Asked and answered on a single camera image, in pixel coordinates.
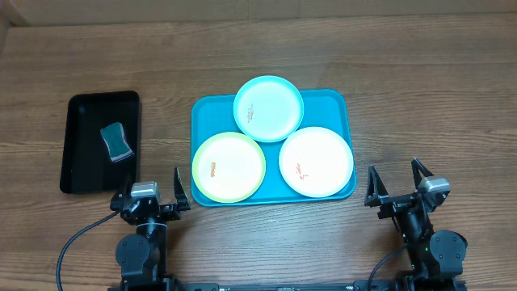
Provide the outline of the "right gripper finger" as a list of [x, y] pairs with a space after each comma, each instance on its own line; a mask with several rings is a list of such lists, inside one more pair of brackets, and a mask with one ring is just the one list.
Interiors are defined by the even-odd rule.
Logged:
[[422, 182], [423, 178], [434, 175], [419, 161], [418, 158], [413, 158], [411, 160], [411, 167], [414, 177], [414, 185], [416, 189], [418, 189], [418, 186]]
[[368, 186], [364, 205], [367, 207], [376, 207], [383, 205], [389, 194], [378, 174], [374, 165], [368, 168]]

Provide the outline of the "green and white sponge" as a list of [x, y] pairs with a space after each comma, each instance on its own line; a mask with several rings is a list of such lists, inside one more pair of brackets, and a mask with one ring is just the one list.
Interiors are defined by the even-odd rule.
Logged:
[[120, 122], [115, 122], [100, 129], [100, 133], [112, 162], [119, 162], [133, 155], [133, 151], [126, 140], [124, 127]]

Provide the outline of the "white plate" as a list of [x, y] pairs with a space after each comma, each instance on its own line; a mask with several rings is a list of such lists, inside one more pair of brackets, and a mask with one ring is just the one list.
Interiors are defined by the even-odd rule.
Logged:
[[295, 192], [324, 198], [341, 191], [351, 180], [351, 147], [336, 132], [323, 127], [299, 129], [280, 149], [280, 173]]

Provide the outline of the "yellow-green plate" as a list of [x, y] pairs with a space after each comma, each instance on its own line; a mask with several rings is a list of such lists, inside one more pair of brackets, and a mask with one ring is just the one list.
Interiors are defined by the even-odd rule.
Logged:
[[204, 141], [192, 160], [195, 186], [208, 199], [232, 204], [252, 196], [266, 174], [259, 144], [243, 133], [218, 133]]

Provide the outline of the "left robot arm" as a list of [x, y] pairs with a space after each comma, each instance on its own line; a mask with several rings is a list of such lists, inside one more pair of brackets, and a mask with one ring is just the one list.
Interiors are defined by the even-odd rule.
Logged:
[[174, 198], [174, 203], [162, 204], [156, 182], [134, 183], [130, 176], [111, 198], [110, 209], [136, 227], [136, 232], [123, 237], [116, 247], [121, 267], [119, 290], [185, 289], [167, 272], [168, 223], [180, 220], [181, 212], [191, 208], [178, 170], [174, 171]]

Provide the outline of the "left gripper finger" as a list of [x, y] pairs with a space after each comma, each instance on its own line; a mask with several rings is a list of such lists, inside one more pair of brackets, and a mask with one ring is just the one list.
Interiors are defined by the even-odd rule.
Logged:
[[133, 185], [133, 179], [130, 174], [127, 174], [124, 178], [123, 183], [116, 190], [110, 201], [110, 210], [121, 211], [124, 207], [125, 201], [130, 197], [131, 189]]
[[183, 188], [181, 175], [177, 167], [174, 169], [174, 198], [176, 199], [179, 211], [188, 211], [191, 209], [191, 203]]

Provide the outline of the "light blue plate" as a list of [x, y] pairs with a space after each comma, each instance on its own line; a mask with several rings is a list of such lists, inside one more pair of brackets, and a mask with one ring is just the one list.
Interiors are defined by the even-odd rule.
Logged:
[[274, 75], [252, 78], [237, 92], [233, 117], [239, 129], [260, 142], [286, 139], [301, 125], [304, 101], [287, 79]]

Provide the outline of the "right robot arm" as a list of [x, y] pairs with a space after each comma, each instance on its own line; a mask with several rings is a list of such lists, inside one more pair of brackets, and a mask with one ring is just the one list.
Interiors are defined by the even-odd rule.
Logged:
[[[468, 242], [451, 230], [435, 231], [429, 214], [443, 204], [450, 183], [434, 175], [414, 158], [411, 161], [415, 189], [410, 194], [390, 196], [376, 168], [368, 168], [366, 207], [379, 209], [380, 219], [392, 220], [403, 245], [384, 257], [371, 271], [366, 290], [466, 290], [456, 278], [463, 272]], [[406, 252], [411, 269], [400, 271], [393, 280], [375, 280], [377, 271], [392, 258]]]

